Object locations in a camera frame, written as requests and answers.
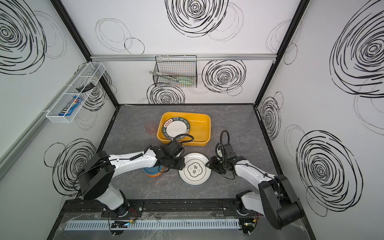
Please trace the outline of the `white plate green flower outline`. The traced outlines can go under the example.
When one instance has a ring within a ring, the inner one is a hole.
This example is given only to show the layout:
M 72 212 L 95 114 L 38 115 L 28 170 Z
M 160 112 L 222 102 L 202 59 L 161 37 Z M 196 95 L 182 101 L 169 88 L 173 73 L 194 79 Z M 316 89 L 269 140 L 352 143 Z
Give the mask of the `white plate green flower outline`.
M 188 185 L 198 186 L 208 181 L 212 170 L 206 166 L 208 158 L 200 153 L 189 153 L 185 155 L 185 166 L 179 171 L 183 182 Z

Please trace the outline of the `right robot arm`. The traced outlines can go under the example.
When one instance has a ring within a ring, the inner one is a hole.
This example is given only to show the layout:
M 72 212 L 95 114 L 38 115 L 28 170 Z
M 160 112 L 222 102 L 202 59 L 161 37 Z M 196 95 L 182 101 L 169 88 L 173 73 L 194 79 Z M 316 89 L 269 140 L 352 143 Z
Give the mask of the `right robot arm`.
M 270 225 L 280 230 L 305 216 L 302 204 L 290 181 L 284 175 L 275 176 L 252 165 L 243 156 L 237 156 L 231 144 L 216 145 L 216 155 L 206 166 L 231 180 L 239 177 L 248 181 L 256 191 L 236 195 L 236 210 L 246 216 L 254 212 L 267 218 Z

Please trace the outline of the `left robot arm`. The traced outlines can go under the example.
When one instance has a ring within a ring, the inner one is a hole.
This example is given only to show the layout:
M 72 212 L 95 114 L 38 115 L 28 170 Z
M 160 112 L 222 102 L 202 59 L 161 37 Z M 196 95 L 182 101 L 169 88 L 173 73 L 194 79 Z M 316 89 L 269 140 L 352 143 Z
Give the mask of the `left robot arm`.
M 109 155 L 101 151 L 79 170 L 76 182 L 84 200 L 97 200 L 121 216 L 130 205 L 122 191 L 112 186 L 112 179 L 142 168 L 163 166 L 168 170 L 182 170 L 185 165 L 183 153 L 184 146 L 177 140 L 164 146 L 148 145 L 141 152 L 125 155 Z

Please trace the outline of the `green rimmed white plate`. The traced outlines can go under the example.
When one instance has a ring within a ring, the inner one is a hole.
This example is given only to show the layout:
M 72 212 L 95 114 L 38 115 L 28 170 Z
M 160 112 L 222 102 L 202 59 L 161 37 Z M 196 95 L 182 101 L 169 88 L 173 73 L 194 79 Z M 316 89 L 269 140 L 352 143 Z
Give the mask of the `green rimmed white plate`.
M 188 134 L 190 130 L 190 122 L 182 117 L 172 117 L 166 120 L 162 126 L 162 133 L 169 140 L 181 134 Z

